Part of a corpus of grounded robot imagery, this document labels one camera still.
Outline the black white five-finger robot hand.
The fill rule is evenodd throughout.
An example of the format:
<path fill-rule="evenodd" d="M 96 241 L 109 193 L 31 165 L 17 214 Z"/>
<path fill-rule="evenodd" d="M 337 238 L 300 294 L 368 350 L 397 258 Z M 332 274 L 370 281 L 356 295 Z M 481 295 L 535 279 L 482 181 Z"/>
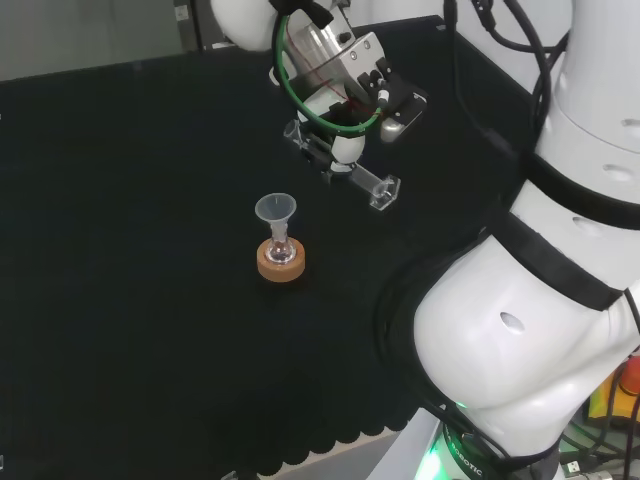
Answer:
<path fill-rule="evenodd" d="M 348 29 L 333 32 L 313 25 L 293 33 L 285 26 L 281 38 L 282 60 L 294 68 L 286 92 L 297 109 L 302 147 L 328 175 L 351 175 L 368 131 L 380 126 L 385 136 L 389 129 L 389 141 L 402 131 L 398 119 L 410 96 L 408 87 L 374 33 L 356 37 Z M 388 117 L 389 128 L 384 125 Z"/>

